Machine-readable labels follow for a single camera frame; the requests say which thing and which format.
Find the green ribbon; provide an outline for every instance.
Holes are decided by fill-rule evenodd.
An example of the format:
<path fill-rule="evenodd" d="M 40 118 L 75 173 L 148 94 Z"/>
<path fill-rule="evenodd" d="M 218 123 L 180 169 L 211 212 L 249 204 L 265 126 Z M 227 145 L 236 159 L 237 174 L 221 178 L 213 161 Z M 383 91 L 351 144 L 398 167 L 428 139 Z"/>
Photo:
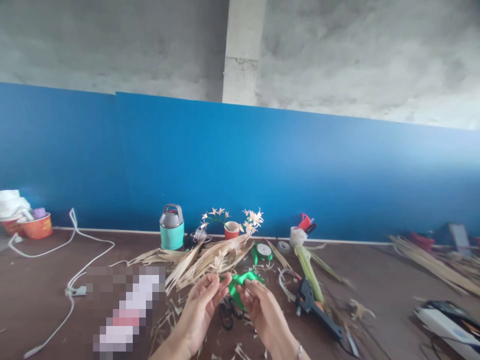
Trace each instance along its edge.
<path fill-rule="evenodd" d="M 240 294 L 238 293 L 235 286 L 237 286 L 237 285 L 242 286 L 246 279 L 248 279 L 250 281 L 258 280 L 262 284 L 264 283 L 264 281 L 260 278 L 260 276 L 258 276 L 253 271 L 249 271 L 247 273 L 244 273 L 243 275 L 235 275 L 231 278 L 231 282 L 230 282 L 230 284 L 228 284 L 228 290 L 230 291 L 230 295 L 231 295 L 233 301 L 235 302 L 235 304 L 238 307 L 242 308 L 243 310 L 246 310 L 246 309 L 245 309 L 244 304 L 242 304 L 242 299 L 240 299 Z"/>
<path fill-rule="evenodd" d="M 257 266 L 257 263 L 259 262 L 259 259 L 269 260 L 269 261 L 272 260 L 273 251 L 270 253 L 269 256 L 262 255 L 257 250 L 257 245 L 258 245 L 258 243 L 255 243 L 250 250 L 250 253 L 251 253 L 251 256 L 253 257 L 253 262 L 255 263 L 255 266 Z M 264 283 L 264 281 L 260 278 L 260 276 L 258 276 L 253 271 L 246 272 L 243 275 L 235 275 L 231 278 L 231 282 L 228 285 L 228 290 L 230 291 L 230 295 L 233 298 L 233 301 L 235 302 L 235 304 L 238 307 L 242 308 L 243 310 L 245 310 L 245 306 L 242 304 L 242 299 L 240 299 L 240 295 L 239 295 L 237 289 L 235 288 L 235 286 L 237 286 L 237 285 L 243 286 L 244 281 L 246 279 L 248 279 L 250 281 L 258 280 L 262 284 Z"/>
<path fill-rule="evenodd" d="M 258 245 L 259 244 L 256 242 L 253 245 L 253 247 L 250 249 L 251 257 L 253 258 L 253 262 L 255 263 L 255 266 L 257 266 L 257 263 L 259 262 L 259 259 L 270 261 L 274 257 L 274 252 L 271 251 L 271 249 L 270 249 L 270 255 L 269 256 L 265 256 L 265 255 L 262 255 L 261 253 L 259 253 L 259 251 L 257 250 Z"/>

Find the blue wall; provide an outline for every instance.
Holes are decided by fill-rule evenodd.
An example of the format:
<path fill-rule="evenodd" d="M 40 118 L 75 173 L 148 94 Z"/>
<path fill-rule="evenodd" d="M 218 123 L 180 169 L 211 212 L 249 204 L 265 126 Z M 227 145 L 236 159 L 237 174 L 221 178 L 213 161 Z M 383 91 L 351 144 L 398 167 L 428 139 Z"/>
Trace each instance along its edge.
<path fill-rule="evenodd" d="M 0 190 L 20 189 L 56 226 L 129 229 L 115 96 L 0 83 Z"/>
<path fill-rule="evenodd" d="M 156 231 L 172 202 L 187 230 L 212 206 L 239 221 L 260 206 L 264 236 L 287 237 L 302 212 L 313 238 L 384 241 L 446 221 L 480 234 L 479 132 L 11 84 L 0 105 L 0 188 L 55 225 L 75 207 L 81 227 Z"/>

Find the scissors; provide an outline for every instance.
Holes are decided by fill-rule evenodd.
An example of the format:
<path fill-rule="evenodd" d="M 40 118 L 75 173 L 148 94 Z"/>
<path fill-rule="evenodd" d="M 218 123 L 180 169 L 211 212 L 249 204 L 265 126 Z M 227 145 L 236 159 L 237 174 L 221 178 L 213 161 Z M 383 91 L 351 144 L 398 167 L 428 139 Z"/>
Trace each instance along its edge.
<path fill-rule="evenodd" d="M 242 309 L 239 313 L 235 307 L 234 299 L 229 297 L 227 301 L 223 299 L 220 303 L 220 321 L 223 328 L 227 331 L 230 331 L 234 327 L 234 316 L 238 320 L 242 320 L 245 315 L 245 310 Z"/>

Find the bracelet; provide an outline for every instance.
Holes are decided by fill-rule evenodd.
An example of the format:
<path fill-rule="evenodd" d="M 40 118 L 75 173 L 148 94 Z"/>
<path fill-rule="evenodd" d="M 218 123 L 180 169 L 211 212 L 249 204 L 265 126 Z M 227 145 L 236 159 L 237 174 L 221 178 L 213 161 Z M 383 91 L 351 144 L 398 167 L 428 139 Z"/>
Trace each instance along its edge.
<path fill-rule="evenodd" d="M 301 360 L 303 349 L 304 349 L 304 348 L 302 347 L 302 344 L 301 344 L 300 341 L 299 341 L 299 342 L 298 342 L 298 356 L 297 356 L 297 360 Z"/>

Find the teal thermos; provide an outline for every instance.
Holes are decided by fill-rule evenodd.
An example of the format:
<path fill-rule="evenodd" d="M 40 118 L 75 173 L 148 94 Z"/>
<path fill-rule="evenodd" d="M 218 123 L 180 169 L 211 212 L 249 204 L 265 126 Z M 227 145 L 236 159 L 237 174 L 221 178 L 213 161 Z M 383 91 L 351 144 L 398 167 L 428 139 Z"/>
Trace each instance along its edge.
<path fill-rule="evenodd" d="M 181 248 L 184 244 L 184 227 L 184 216 L 180 205 L 165 205 L 160 217 L 161 248 L 165 250 Z"/>

